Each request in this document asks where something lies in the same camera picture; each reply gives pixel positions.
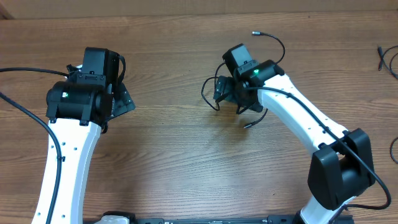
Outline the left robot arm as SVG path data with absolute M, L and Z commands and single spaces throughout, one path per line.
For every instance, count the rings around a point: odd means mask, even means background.
M 48 91 L 49 146 L 33 223 L 83 223 L 90 162 L 111 119 L 135 109 L 123 84 L 126 62 L 108 49 L 88 47 L 83 63 Z

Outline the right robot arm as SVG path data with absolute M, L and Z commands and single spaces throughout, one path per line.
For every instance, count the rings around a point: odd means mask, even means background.
M 369 136 L 330 119 L 296 89 L 277 62 L 254 60 L 244 44 L 229 49 L 222 59 L 231 75 L 214 76 L 216 103 L 235 103 L 238 113 L 272 111 L 308 150 L 312 197 L 294 223 L 335 223 L 377 181 Z

